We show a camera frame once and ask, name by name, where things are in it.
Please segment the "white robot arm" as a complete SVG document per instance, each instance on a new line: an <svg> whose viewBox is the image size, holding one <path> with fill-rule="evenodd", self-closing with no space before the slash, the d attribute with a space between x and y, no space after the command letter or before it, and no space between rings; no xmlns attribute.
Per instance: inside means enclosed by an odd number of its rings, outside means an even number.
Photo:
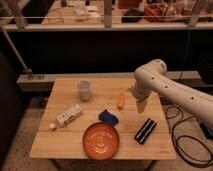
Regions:
<svg viewBox="0 0 213 171"><path fill-rule="evenodd" d="M135 83L130 88L133 96L143 102L155 91L213 128L213 96L168 79L166 72L167 66L161 59L138 67L134 72Z"/></svg>

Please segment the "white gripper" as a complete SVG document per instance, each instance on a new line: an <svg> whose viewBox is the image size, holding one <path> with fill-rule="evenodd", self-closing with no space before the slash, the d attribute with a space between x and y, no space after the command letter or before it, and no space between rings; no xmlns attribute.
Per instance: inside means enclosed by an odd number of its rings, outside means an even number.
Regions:
<svg viewBox="0 0 213 171"><path fill-rule="evenodd" d="M132 95L138 100L136 102L137 112L143 113L147 105L146 99L149 97L151 90L150 89L138 90L134 87L131 87L130 91Z"/></svg>

